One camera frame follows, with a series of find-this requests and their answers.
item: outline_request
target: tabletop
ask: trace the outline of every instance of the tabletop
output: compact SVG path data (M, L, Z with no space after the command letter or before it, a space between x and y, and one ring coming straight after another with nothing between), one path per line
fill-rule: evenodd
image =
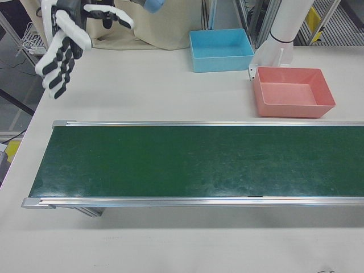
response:
M295 48L292 66L321 68L336 100L323 121L364 120L363 61L363 47ZM44 94L0 189L6 272L362 272L362 208L23 209L54 120L277 119L258 117L246 71L193 73L188 49L85 52L68 90Z

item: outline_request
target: black finger segment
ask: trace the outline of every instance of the black finger segment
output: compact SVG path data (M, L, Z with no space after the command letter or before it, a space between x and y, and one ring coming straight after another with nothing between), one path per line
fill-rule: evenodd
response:
M71 57L72 57L72 50L71 50L71 49L67 50L67 51L66 51L66 54L65 54L64 56L65 56L65 62L66 62L66 63L69 63L69 60L70 60L70 59L71 59Z
M59 84L60 82L62 81L62 73L59 72L57 77L55 77L54 80L52 80L50 83L49 83L49 88L52 89L53 87L55 87L57 84Z
M64 82L67 84L69 83L69 81L71 80L71 76L69 75L70 72L66 72L66 74L64 75Z
M119 19L119 24L131 29L131 25L128 24L127 22L123 21L122 19Z
M68 72L71 73L74 67L75 67L75 60L72 58L69 60L68 63Z
M61 65L61 73L64 74L67 71L67 64L66 63L62 63Z
M62 50L63 52L66 52L66 50L68 49L68 47L69 47L69 37L66 37L66 38L64 38L64 39L63 39L63 41L62 41L62 47L61 47L61 50Z
M63 51L62 49L58 49L57 53L56 53L56 58L57 58L57 61L62 61L63 59Z
M46 74L52 72L53 70L55 70L57 67L58 67L57 58L54 58L51 63L47 64L43 68L42 73L43 73L43 75L46 75Z
M56 93L55 93L55 99L59 98L64 92L66 91L66 83L64 83Z

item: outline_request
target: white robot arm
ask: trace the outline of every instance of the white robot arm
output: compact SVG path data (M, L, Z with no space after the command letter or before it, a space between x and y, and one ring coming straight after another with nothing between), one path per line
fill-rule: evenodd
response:
M131 1L151 13L164 3L164 0ZM85 31L87 18L102 19L106 28L111 27L112 21L118 21L130 29L134 27L134 21L113 6L113 0L42 0L42 17L49 48L37 63L35 71L44 77L43 87L52 98L58 98L66 91L75 59L82 56L83 50L92 48L91 38Z

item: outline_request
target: blue bin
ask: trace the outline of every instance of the blue bin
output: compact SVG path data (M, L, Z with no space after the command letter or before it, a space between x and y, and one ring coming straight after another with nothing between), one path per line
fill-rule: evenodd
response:
M245 30L198 30L189 33L193 71L247 70L254 51Z

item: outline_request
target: pink plastic tray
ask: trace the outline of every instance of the pink plastic tray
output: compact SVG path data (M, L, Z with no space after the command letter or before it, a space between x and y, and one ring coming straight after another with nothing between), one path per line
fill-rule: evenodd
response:
M263 117L320 118L336 105L320 69L258 67L253 85Z

